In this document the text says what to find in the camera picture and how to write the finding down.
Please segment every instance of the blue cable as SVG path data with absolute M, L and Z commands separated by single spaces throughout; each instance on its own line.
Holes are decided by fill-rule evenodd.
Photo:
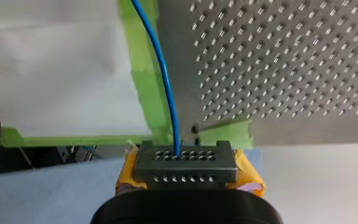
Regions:
M 150 24 L 149 19 L 147 18 L 141 3 L 138 0 L 131 0 L 133 6 L 136 9 L 139 17 L 142 20 L 142 23 L 145 26 L 147 33 L 149 34 L 150 40 L 152 41 L 153 48 L 155 49 L 159 68 L 162 73 L 162 80 L 164 82 L 165 95 L 167 96 L 168 106 L 170 108 L 171 122 L 173 128 L 173 144 L 174 144 L 174 152 L 176 156 L 179 156 L 181 153 L 180 148 L 180 132 L 179 132 L 179 120 L 176 113 L 175 101 L 173 99 L 172 88 L 170 83 L 170 77 L 168 76 L 167 64 L 164 59 L 164 55 L 162 53 L 161 45 L 158 42 L 158 38 L 156 33 L 153 31 L 153 27 Z

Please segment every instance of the perforated metal sheet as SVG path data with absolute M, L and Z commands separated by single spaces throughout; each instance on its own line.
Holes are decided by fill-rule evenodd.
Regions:
M 358 125 L 358 0 L 160 1 L 159 31 L 185 133 L 240 118 Z

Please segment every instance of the metal plate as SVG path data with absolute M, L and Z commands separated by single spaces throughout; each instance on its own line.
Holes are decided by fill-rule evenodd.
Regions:
M 142 144 L 133 177 L 146 182 L 149 189 L 221 188 L 237 179 L 237 165 L 229 142 L 215 147 L 182 146 L 181 156 L 173 147 Z
M 260 145 L 358 142 L 358 0 L 159 9 L 183 133 L 243 118 Z

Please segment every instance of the gray surface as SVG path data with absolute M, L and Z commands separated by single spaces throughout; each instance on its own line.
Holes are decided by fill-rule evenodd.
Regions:
M 183 133 L 251 118 L 258 145 L 358 142 L 358 0 L 159 9 Z
M 90 223 L 115 195 L 124 158 L 0 175 L 0 224 Z
M 265 199 L 285 224 L 358 223 L 358 144 L 262 148 Z

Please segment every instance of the white sheet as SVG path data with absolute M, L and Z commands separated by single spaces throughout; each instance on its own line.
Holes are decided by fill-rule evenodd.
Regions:
M 0 0 L 0 119 L 23 136 L 150 134 L 115 0 Z

